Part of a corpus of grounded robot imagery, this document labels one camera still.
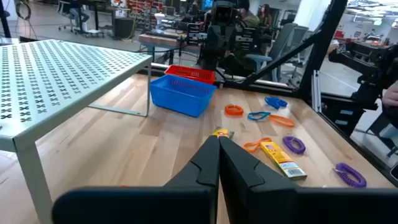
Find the white office chair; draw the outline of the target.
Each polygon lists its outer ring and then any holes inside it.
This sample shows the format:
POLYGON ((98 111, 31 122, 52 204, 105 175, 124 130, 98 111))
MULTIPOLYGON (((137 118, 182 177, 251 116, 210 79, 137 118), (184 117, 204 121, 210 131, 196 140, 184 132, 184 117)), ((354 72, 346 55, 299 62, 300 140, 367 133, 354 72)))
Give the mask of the white office chair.
POLYGON ((68 24, 61 25, 58 27, 58 29, 61 30, 61 29, 66 29, 67 27, 69 27, 70 32, 74 33, 75 35, 78 35, 78 34, 84 35, 86 38, 92 37, 94 35, 97 37, 102 35, 102 37, 104 37, 104 32, 99 29, 98 6, 100 4, 105 3, 106 0, 79 0, 82 3, 84 9, 85 9, 85 6, 92 6, 94 9, 95 28, 89 29, 88 24, 87 24, 88 30, 86 32, 82 31, 80 28, 76 27, 75 18, 72 14, 70 14, 70 1, 71 0, 58 0, 57 13, 69 20, 68 24))

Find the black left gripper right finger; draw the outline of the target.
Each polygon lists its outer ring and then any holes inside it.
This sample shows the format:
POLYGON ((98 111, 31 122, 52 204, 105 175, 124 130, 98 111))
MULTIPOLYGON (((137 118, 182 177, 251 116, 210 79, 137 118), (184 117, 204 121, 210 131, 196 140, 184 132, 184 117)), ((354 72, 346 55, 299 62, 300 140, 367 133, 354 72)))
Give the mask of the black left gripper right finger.
POLYGON ((398 189, 301 187, 220 137, 230 224, 398 224, 398 189))

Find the blue coil wrist keychain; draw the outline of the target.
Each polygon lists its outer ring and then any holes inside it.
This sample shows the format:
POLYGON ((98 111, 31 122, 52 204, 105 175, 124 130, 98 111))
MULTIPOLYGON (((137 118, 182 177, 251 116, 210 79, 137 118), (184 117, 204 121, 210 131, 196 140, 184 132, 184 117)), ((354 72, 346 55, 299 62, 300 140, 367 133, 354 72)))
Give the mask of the blue coil wrist keychain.
POLYGON ((264 98, 265 102, 272 106, 275 109, 279 109, 281 107, 286 107, 288 105, 288 103, 278 97, 273 97, 273 96, 267 96, 264 98))

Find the black cabinet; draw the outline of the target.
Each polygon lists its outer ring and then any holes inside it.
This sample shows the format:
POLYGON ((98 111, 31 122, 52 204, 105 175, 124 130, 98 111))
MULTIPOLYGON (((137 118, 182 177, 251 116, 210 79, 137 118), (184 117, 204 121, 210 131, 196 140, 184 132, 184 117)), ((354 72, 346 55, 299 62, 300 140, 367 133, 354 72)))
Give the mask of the black cabinet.
POLYGON ((134 20, 128 17, 117 17, 114 20, 114 38, 131 39, 134 37, 134 20))

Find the red-orange coil wrist keychain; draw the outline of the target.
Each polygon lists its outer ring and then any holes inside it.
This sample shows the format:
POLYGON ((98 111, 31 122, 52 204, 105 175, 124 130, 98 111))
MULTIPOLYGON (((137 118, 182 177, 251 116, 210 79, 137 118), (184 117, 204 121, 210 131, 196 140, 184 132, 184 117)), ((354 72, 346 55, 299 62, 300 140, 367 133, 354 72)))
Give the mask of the red-orange coil wrist keychain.
POLYGON ((224 112, 230 116, 241 116, 241 115, 243 115, 244 110, 242 109, 242 107, 240 107, 238 105, 230 104, 230 105, 226 105, 224 107, 224 112))

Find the blue rubber band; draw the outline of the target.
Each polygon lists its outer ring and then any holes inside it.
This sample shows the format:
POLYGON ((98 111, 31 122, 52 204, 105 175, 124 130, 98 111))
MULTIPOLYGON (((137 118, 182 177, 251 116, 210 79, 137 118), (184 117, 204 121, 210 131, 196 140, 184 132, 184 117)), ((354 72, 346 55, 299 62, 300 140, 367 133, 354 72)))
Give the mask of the blue rubber band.
POLYGON ((251 112, 248 113, 247 118, 252 121, 259 121, 266 119, 269 115, 271 115, 271 113, 267 111, 251 112))

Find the wooden workbench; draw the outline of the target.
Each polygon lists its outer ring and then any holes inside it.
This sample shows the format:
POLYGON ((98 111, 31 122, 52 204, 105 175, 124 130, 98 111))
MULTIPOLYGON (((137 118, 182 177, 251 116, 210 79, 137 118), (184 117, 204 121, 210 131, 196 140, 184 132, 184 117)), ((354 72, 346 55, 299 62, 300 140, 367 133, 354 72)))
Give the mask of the wooden workbench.
POLYGON ((173 39, 149 34, 140 34, 138 41, 146 48, 142 51, 152 56, 153 62, 169 65, 174 63, 175 54, 180 53, 184 45, 181 37, 173 39))

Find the pale green perforated metal shelf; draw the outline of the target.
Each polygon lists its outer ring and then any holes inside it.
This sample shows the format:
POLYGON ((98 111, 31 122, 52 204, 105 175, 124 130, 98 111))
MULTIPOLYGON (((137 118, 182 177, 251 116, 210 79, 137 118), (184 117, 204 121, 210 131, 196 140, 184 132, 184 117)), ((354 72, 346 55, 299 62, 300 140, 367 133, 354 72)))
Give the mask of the pale green perforated metal shelf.
POLYGON ((151 63, 55 39, 0 46, 0 151, 16 154, 40 224, 52 224, 52 199, 36 141, 151 63))

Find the background black robot rig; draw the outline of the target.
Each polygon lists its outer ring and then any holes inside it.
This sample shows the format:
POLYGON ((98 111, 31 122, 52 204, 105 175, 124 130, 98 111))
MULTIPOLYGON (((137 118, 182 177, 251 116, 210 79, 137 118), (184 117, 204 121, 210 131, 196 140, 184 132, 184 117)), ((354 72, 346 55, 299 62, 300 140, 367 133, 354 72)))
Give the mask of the background black robot rig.
POLYGON ((354 131, 366 110, 376 110, 382 91, 398 80, 398 45, 379 48, 348 42, 329 53, 329 61, 340 63, 361 75, 359 88, 351 96, 323 93, 323 114, 347 136, 354 131))

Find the red storage bins rack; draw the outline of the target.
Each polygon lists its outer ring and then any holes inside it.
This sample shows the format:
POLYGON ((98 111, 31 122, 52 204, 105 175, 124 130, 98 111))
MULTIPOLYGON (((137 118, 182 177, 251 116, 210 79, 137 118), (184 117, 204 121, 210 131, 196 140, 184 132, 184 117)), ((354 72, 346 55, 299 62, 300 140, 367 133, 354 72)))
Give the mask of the red storage bins rack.
POLYGON ((165 0, 126 0, 127 7, 136 12, 150 10, 151 14, 163 11, 165 0))

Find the grey office chair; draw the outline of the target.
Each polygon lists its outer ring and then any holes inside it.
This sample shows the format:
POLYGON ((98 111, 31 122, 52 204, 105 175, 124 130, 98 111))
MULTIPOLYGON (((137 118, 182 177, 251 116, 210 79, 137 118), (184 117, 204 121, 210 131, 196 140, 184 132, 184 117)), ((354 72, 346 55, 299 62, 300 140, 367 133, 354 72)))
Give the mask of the grey office chair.
MULTIPOLYGON (((272 60, 267 64, 275 61, 283 54, 292 50, 296 46, 300 45, 305 38, 311 35, 311 31, 308 27, 300 26, 295 23, 285 24, 279 32, 275 42, 268 53, 268 57, 272 60)), ((299 71, 304 65, 305 50, 291 56, 287 61, 280 64, 278 67, 271 71, 271 80, 273 82, 285 83, 288 86, 298 87, 302 74, 299 71)))

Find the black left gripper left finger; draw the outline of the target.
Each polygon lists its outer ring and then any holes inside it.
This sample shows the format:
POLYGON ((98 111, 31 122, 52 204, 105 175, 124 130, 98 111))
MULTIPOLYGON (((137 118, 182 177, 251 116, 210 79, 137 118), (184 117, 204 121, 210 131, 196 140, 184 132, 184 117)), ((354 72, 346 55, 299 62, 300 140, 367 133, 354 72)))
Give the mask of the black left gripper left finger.
POLYGON ((208 139, 160 187, 81 187, 56 199, 54 224, 215 224, 220 142, 208 139))

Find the orange rubber band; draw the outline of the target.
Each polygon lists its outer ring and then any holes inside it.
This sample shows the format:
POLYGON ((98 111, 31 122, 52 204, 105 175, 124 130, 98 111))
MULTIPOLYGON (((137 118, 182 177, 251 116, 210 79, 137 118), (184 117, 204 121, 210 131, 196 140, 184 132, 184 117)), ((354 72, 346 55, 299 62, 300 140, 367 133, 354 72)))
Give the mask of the orange rubber band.
POLYGON ((255 152, 262 142, 272 142, 271 138, 261 138, 254 142, 247 142, 243 145, 243 149, 247 152, 255 152))
POLYGON ((284 116, 276 115, 276 114, 270 114, 269 120, 274 123, 280 124, 282 126, 286 126, 288 128, 293 128, 295 126, 295 123, 292 119, 286 118, 284 116))

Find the purple coil wrist keychain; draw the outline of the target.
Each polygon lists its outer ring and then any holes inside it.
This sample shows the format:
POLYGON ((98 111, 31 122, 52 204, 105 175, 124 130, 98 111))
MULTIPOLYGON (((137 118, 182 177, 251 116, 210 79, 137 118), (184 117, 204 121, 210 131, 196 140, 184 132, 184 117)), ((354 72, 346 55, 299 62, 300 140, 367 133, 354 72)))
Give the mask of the purple coil wrist keychain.
POLYGON ((345 163, 338 163, 334 171, 344 183, 354 188, 367 187, 366 179, 354 168, 345 163))
POLYGON ((302 140, 294 136, 286 135, 282 138, 282 141, 285 144, 285 146, 295 154, 303 154, 306 150, 306 147, 302 142, 302 140))

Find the person's hand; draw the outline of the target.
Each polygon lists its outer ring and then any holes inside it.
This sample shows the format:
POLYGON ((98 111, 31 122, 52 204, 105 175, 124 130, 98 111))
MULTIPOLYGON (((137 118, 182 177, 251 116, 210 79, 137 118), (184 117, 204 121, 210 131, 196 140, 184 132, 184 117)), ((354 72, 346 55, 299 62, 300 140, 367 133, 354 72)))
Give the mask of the person's hand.
POLYGON ((384 106, 398 106, 398 81, 392 84, 382 97, 384 106))

